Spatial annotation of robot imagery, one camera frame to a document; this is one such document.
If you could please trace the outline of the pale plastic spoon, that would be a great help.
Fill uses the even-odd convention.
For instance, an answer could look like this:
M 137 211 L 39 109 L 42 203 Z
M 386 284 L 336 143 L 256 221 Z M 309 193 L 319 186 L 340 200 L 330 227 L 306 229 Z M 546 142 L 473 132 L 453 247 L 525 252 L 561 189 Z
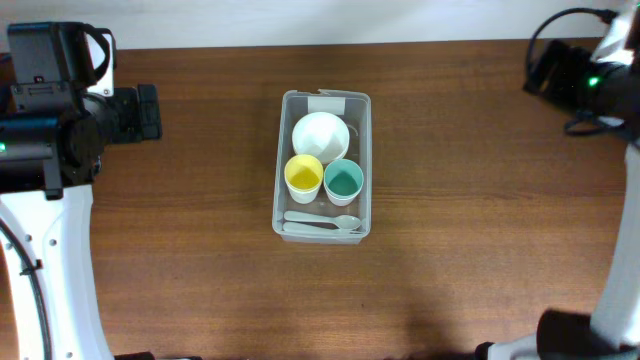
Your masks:
M 355 230 L 362 224 L 362 221 L 358 217 L 351 215 L 328 217 L 299 211 L 286 211 L 284 213 L 284 219 L 293 222 L 333 224 L 339 229 L 349 230 Z

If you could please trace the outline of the teal plastic cup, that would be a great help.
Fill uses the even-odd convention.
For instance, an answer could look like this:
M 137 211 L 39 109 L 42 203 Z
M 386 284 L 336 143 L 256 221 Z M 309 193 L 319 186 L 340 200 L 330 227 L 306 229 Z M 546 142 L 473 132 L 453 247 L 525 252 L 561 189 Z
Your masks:
M 364 172 L 354 161 L 338 159 L 324 172 L 325 189 L 339 199 L 355 198 L 364 186 Z

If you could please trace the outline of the clear plastic container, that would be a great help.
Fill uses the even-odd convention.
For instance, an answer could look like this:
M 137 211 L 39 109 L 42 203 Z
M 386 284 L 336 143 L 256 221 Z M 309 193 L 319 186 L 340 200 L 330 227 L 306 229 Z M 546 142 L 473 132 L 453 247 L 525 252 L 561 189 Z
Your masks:
M 284 94 L 272 227 L 283 240 L 358 244 L 372 225 L 372 104 L 341 90 Z

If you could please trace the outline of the white plastic cup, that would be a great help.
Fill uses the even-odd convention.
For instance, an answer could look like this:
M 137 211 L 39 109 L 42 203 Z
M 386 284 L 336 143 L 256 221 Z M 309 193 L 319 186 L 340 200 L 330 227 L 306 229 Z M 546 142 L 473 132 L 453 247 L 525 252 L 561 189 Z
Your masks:
M 307 190 L 301 190 L 295 187 L 289 187 L 288 191 L 291 198 L 296 203 L 305 205 L 313 202 L 316 199 L 319 189 L 320 189 L 319 186 L 312 189 L 307 189 Z

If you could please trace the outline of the pale plastic fork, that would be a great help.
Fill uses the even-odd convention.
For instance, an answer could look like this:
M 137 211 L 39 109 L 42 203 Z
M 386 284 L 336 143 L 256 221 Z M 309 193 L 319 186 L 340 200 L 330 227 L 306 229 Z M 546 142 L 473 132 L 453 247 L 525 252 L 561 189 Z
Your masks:
M 347 235 L 347 234 L 359 234 L 359 231 L 349 229 L 328 229 L 323 227 L 317 227 L 297 222 L 285 222 L 283 224 L 283 230 L 293 233 L 304 233 L 310 235 Z

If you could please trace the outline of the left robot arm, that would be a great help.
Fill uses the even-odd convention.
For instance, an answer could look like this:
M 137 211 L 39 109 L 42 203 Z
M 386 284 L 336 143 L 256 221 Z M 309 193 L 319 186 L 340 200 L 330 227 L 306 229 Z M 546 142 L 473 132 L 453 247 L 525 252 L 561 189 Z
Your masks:
M 106 147 L 162 136 L 153 85 L 114 84 L 116 42 L 81 22 L 7 29 L 1 96 L 1 250 L 23 359 L 108 359 L 91 249 Z

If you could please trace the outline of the yellow plastic cup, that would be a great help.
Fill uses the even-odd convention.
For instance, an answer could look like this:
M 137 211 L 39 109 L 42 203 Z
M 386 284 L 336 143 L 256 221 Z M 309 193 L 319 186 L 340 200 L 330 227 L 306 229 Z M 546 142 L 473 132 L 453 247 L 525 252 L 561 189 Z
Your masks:
M 284 176 L 290 189 L 299 193 L 310 193 L 320 187 L 324 176 L 324 167 L 312 155 L 295 155 L 287 161 Z

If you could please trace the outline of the white plastic bowl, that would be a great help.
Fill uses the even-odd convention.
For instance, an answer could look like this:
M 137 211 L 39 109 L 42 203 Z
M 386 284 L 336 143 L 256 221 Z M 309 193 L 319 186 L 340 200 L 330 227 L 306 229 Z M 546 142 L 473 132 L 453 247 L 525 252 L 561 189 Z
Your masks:
M 295 124 L 292 145 L 297 155 L 311 155 L 327 165 L 346 155 L 350 133 L 345 122 L 337 115 L 313 112 Z

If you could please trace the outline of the pink plastic cup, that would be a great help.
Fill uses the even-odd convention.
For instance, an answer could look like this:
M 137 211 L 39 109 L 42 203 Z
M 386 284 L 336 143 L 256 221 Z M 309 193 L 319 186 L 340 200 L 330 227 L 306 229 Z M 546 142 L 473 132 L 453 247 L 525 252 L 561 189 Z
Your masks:
M 329 201 L 339 207 L 344 207 L 351 204 L 359 195 L 358 192 L 350 195 L 338 195 L 329 189 L 326 190 Z

